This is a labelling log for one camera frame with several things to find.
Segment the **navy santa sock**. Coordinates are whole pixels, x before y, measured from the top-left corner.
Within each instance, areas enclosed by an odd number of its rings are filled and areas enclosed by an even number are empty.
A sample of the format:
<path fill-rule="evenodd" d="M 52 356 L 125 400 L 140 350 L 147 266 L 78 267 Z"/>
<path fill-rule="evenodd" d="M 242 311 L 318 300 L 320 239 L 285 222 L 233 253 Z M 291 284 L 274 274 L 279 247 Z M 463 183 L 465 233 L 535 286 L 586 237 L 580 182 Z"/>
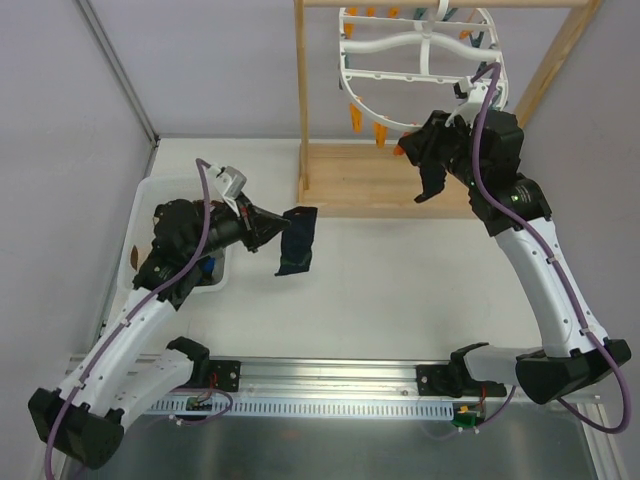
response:
<path fill-rule="evenodd" d="M 422 164 L 419 175 L 422 192 L 414 198 L 415 203 L 424 203 L 444 190 L 447 172 L 441 165 Z"/>

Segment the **dark navy plain sock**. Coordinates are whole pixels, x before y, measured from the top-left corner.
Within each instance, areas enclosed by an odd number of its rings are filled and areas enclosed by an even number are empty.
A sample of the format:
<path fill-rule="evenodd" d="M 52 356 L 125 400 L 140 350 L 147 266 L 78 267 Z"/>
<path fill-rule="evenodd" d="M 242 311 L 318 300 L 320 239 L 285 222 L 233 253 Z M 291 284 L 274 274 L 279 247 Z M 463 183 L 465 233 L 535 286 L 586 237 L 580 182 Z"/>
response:
<path fill-rule="evenodd" d="M 315 238 L 318 208 L 297 206 L 283 213 L 290 222 L 282 232 L 280 242 L 279 269 L 276 277 L 306 273 L 310 270 L 313 257 L 312 246 Z"/>

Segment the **white plastic clip hanger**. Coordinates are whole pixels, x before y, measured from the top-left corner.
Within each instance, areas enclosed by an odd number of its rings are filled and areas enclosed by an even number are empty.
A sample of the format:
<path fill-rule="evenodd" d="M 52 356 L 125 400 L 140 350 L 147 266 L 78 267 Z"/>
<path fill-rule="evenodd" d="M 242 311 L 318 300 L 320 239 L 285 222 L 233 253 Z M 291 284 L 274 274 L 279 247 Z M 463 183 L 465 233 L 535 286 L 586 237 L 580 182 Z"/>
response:
<path fill-rule="evenodd" d="M 485 8 L 342 8 L 338 14 L 339 89 L 366 122 L 388 131 L 423 123 L 402 94 L 422 88 L 431 100 L 460 78 L 504 60 L 498 29 Z"/>

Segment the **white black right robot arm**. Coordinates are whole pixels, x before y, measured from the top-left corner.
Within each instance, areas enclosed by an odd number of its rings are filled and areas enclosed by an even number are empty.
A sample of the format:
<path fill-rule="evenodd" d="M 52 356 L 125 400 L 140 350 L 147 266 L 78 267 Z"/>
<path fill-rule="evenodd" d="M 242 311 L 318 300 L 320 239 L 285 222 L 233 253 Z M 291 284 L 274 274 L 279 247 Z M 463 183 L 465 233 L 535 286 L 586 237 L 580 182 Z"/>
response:
<path fill-rule="evenodd" d="M 514 383 L 537 404 L 546 404 L 606 378 L 632 353 L 623 339 L 613 339 L 590 312 L 582 294 L 569 297 L 560 276 L 566 263 L 549 204 L 541 187 L 520 173 L 524 132 L 514 115 L 492 110 L 482 130 L 479 169 L 487 201 L 475 184 L 472 128 L 442 110 L 431 113 L 417 131 L 398 145 L 418 167 L 423 191 L 416 202 L 440 194 L 447 176 L 468 189 L 473 213 L 502 249 L 525 291 L 542 344 L 531 351 L 478 343 L 451 355 L 448 380 L 454 391 L 469 395 L 484 381 Z"/>

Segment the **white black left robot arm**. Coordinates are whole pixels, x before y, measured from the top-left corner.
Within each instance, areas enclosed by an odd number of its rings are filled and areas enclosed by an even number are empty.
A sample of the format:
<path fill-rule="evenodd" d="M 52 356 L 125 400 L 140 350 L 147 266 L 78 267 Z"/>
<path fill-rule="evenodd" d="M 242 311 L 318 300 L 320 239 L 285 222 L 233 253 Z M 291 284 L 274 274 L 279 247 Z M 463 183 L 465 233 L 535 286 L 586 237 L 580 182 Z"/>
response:
<path fill-rule="evenodd" d="M 242 196 L 239 208 L 176 199 L 156 207 L 151 252 L 139 267 L 117 319 L 75 370 L 53 389 L 37 389 L 28 410 L 46 445 L 89 469 L 105 465 L 128 428 L 171 390 L 209 380 L 209 350 L 185 337 L 171 341 L 146 370 L 129 373 L 151 335 L 171 319 L 209 271 L 214 253 L 237 242 L 257 251 L 290 224 Z"/>

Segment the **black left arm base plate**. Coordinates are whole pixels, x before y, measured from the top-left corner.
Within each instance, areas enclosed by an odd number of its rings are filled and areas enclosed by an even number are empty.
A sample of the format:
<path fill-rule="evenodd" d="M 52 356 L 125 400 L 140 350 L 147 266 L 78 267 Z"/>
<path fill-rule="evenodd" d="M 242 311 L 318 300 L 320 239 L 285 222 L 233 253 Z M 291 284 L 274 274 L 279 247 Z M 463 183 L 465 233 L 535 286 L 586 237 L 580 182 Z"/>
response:
<path fill-rule="evenodd" d="M 242 363 L 238 360 L 210 358 L 205 369 L 204 387 L 237 392 L 241 379 Z"/>

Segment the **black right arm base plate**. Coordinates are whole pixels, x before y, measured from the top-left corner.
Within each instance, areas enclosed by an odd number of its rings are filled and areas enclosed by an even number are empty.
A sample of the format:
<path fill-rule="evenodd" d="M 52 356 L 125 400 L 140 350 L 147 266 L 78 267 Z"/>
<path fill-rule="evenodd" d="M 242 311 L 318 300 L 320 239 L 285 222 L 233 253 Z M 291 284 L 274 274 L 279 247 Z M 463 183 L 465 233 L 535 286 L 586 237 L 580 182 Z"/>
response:
<path fill-rule="evenodd" d="M 504 384 L 472 379 L 464 368 L 451 363 L 415 366 L 416 385 L 420 396 L 450 398 L 507 396 Z"/>

